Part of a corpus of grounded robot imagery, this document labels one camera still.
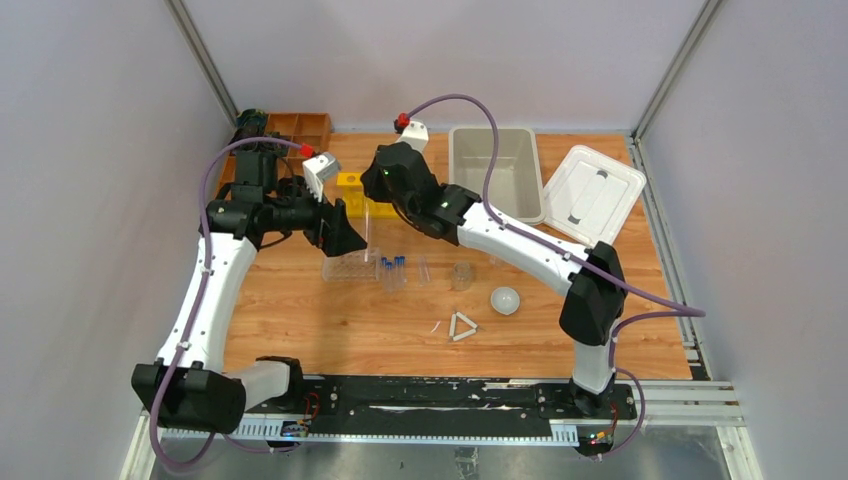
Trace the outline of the clear glass test tube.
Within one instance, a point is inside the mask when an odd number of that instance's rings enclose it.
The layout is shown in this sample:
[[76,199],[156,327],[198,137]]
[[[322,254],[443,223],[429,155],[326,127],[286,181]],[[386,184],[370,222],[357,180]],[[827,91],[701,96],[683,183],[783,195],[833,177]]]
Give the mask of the clear glass test tube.
[[425,256],[422,256],[419,259],[419,274],[420,274],[420,282],[422,285],[427,285],[431,281],[431,275],[429,270],[429,263]]
[[420,256],[417,260],[418,265],[418,284],[425,286],[429,282],[429,270],[426,258]]

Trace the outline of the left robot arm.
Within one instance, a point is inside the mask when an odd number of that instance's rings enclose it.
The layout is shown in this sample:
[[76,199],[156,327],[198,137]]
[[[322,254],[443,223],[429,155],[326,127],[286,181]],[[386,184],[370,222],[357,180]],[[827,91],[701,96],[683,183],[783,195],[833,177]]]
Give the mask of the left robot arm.
[[151,364],[138,364],[131,386],[157,427],[229,434],[243,414],[266,401],[283,413],[306,400],[302,368],[291,357],[266,355],[240,371],[224,370],[224,350],[242,283],[266,234],[300,231],[328,257],[362,250],[343,200],[324,184],[341,170],[329,153],[310,154],[303,172],[280,178],[270,151],[236,152],[234,179],[201,202],[195,270],[180,313]]

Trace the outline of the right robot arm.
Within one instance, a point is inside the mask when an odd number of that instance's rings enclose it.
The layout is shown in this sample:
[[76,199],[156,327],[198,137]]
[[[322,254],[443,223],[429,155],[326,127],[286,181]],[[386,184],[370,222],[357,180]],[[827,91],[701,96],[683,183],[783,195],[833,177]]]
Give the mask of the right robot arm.
[[360,181],[368,199],[391,205],[418,232],[495,256],[562,296],[558,324],[575,351],[569,381],[572,406],[589,418],[611,411],[611,330],[627,297],[612,246],[559,240],[509,217],[465,187],[439,182],[423,155],[406,142],[379,146]]

